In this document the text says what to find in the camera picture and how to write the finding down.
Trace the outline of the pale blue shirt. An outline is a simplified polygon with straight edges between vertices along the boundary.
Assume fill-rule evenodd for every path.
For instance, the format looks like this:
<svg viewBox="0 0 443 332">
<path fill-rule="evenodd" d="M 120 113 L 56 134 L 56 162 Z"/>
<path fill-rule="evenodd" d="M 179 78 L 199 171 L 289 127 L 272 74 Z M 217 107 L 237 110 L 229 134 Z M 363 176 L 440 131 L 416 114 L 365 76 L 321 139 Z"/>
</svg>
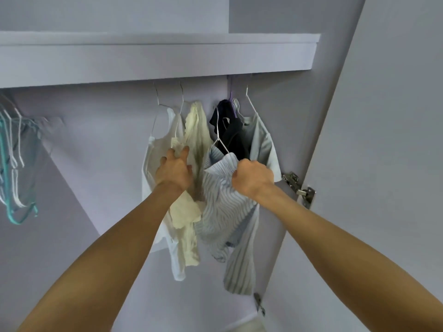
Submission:
<svg viewBox="0 0 443 332">
<path fill-rule="evenodd" d="M 265 165 L 274 174 L 274 182 L 282 180 L 282 173 L 272 137 L 258 113 L 252 117 L 241 117 L 243 127 L 240 137 L 247 158 Z"/>
</svg>

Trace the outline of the person's right forearm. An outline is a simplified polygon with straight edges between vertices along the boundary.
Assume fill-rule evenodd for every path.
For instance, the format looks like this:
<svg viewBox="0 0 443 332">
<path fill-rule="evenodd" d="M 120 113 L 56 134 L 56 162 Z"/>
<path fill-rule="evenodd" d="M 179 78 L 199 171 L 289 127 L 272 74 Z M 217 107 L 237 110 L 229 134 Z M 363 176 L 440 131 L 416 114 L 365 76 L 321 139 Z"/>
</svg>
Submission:
<svg viewBox="0 0 443 332">
<path fill-rule="evenodd" d="M 252 199 L 284 224 L 337 298 L 371 332 L 443 332 L 443 303 L 368 244 L 273 184 Z"/>
</svg>

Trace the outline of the bunch of teal and white hangers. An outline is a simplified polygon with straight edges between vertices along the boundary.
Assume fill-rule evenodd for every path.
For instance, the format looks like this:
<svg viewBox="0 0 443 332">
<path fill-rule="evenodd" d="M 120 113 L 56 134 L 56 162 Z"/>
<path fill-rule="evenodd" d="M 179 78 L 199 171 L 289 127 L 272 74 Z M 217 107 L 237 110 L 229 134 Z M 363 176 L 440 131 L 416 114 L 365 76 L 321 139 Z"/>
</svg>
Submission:
<svg viewBox="0 0 443 332">
<path fill-rule="evenodd" d="M 36 178 L 41 137 L 38 120 L 23 116 L 0 92 L 0 203 L 14 225 L 38 215 Z"/>
</svg>

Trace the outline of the small metal door hinge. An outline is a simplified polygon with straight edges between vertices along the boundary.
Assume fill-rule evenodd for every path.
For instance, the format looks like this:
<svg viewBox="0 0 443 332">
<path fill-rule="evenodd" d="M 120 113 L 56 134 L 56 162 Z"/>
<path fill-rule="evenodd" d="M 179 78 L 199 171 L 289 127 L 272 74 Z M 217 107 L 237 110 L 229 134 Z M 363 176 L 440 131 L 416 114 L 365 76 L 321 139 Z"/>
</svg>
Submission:
<svg viewBox="0 0 443 332">
<path fill-rule="evenodd" d="M 253 294 L 253 298 L 255 301 L 255 305 L 256 305 L 256 309 L 259 315 L 261 315 L 261 317 L 265 317 L 266 315 L 266 311 L 265 308 L 262 305 L 262 297 L 259 293 L 255 292 Z"/>
</svg>

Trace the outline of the person's left hand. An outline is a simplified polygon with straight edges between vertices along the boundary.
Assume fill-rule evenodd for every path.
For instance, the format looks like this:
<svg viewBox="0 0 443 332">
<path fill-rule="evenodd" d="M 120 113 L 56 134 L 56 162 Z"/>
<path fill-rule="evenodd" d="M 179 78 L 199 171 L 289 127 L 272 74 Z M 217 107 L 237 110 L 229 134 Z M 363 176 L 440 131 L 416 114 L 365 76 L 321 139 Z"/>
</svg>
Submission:
<svg viewBox="0 0 443 332">
<path fill-rule="evenodd" d="M 187 190 L 193 182 L 193 174 L 187 172 L 187 158 L 190 148 L 185 146 L 178 155 L 170 148 L 165 156 L 161 157 L 160 165 L 156 171 L 155 181 L 157 187 L 174 191 L 177 194 Z"/>
</svg>

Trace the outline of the blue striped shirt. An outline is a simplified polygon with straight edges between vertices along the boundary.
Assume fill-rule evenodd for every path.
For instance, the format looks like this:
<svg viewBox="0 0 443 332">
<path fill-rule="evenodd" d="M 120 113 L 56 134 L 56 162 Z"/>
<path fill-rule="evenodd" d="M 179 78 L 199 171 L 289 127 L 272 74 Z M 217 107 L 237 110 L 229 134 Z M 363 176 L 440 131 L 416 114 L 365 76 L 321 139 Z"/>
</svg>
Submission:
<svg viewBox="0 0 443 332">
<path fill-rule="evenodd" d="M 232 185 L 238 159 L 212 145 L 201 171 L 206 206 L 195 224 L 197 237 L 212 257 L 225 263 L 224 289 L 250 296 L 256 285 L 253 244 L 259 224 L 258 204 Z"/>
</svg>

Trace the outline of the person's right hand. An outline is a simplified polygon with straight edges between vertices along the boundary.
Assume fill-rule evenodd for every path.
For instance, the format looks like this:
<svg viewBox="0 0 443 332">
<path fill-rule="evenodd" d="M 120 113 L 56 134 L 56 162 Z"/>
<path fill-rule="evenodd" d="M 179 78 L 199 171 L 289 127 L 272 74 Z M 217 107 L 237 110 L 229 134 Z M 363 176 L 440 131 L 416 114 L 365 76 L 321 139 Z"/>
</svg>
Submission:
<svg viewBox="0 0 443 332">
<path fill-rule="evenodd" d="M 247 189 L 235 189 L 241 195 L 259 202 L 261 198 L 269 192 L 274 183 L 274 174 L 265 165 L 258 161 L 250 161 L 250 168 L 248 169 L 249 180 Z"/>
</svg>

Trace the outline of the white sleeveless top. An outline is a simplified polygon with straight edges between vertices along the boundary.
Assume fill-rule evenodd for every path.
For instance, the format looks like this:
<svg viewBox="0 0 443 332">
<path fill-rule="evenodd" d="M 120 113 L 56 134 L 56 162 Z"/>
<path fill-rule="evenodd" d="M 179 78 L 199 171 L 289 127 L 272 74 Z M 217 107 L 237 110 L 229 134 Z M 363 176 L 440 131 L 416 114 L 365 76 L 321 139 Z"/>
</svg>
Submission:
<svg viewBox="0 0 443 332">
<path fill-rule="evenodd" d="M 162 138 L 150 136 L 148 139 L 146 154 L 142 164 L 141 174 L 141 196 L 146 199 L 156 186 L 155 174 L 160 165 L 161 157 L 165 156 L 171 148 L 174 137 L 183 136 L 183 122 L 178 113 L 172 108 L 166 108 L 168 114 L 167 133 Z M 185 274 L 185 260 L 179 243 L 179 230 L 172 223 L 170 211 L 166 212 L 151 248 L 151 252 L 168 248 L 171 258 L 171 271 L 176 281 L 183 281 Z"/>
</svg>

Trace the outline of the lilac wardrobe shelf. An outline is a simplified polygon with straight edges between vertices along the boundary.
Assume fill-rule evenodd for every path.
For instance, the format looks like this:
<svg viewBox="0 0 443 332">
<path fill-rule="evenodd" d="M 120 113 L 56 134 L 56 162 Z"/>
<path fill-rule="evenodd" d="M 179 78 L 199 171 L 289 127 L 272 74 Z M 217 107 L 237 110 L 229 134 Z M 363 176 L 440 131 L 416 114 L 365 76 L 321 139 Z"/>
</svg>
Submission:
<svg viewBox="0 0 443 332">
<path fill-rule="evenodd" d="M 0 31 L 0 89 L 304 71 L 320 37 Z"/>
</svg>

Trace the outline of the lilac wardrobe door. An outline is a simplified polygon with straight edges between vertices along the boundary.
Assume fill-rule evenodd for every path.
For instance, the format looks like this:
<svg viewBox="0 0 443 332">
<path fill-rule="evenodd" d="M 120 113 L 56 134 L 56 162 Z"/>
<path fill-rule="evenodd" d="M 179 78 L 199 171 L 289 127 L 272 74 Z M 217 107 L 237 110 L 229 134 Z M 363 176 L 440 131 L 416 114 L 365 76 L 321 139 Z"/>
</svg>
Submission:
<svg viewBox="0 0 443 332">
<path fill-rule="evenodd" d="M 314 213 L 443 302 L 443 0 L 328 0 L 335 89 L 303 188 Z"/>
</svg>

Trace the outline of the cream ruffled top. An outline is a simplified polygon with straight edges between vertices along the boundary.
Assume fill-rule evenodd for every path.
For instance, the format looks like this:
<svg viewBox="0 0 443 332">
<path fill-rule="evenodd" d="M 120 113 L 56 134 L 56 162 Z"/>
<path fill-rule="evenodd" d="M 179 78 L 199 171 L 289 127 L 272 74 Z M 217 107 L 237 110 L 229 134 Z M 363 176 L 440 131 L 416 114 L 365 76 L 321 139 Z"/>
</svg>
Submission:
<svg viewBox="0 0 443 332">
<path fill-rule="evenodd" d="M 193 183 L 170 207 L 172 225 L 178 239 L 180 268 L 195 267 L 200 263 L 195 223 L 201 220 L 205 203 L 202 201 L 202 166 L 207 150 L 212 144 L 207 117 L 202 104 L 195 101 L 185 120 L 184 136 L 173 138 L 171 146 L 177 154 L 189 147 L 187 163 L 192 166 Z"/>
</svg>

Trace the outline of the large metal door hinge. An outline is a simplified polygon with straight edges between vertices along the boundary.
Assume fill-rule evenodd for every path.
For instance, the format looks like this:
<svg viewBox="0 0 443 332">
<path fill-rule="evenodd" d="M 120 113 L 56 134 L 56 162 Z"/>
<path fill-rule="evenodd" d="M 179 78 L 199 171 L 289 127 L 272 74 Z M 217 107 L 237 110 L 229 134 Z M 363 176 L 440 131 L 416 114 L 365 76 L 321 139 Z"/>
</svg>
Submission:
<svg viewBox="0 0 443 332">
<path fill-rule="evenodd" d="M 281 178 L 297 196 L 302 197 L 302 205 L 306 209 L 311 209 L 316 191 L 310 186 L 302 188 L 299 177 L 294 172 L 282 173 Z"/>
</svg>

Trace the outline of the black garment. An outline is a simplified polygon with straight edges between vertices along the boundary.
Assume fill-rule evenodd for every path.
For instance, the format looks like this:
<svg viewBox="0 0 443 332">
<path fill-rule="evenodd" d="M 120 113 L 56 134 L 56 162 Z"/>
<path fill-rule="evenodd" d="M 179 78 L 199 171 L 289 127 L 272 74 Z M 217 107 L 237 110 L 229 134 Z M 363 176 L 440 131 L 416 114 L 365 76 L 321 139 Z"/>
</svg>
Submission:
<svg viewBox="0 0 443 332">
<path fill-rule="evenodd" d="M 213 126 L 214 133 L 219 131 L 220 141 L 217 142 L 217 148 L 223 155 L 234 153 L 239 161 L 250 159 L 250 146 L 242 135 L 244 124 L 234 113 L 229 100 L 218 103 L 209 123 Z"/>
</svg>

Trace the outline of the person's left forearm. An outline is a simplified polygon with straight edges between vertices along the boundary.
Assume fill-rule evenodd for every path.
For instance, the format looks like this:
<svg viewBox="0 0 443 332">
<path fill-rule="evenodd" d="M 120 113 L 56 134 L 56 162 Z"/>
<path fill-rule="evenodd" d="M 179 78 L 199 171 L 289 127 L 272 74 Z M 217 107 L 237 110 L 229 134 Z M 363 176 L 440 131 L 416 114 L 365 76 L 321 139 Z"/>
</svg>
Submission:
<svg viewBox="0 0 443 332">
<path fill-rule="evenodd" d="M 187 188 L 158 184 L 72 263 L 17 332 L 110 332 L 166 212 Z"/>
</svg>

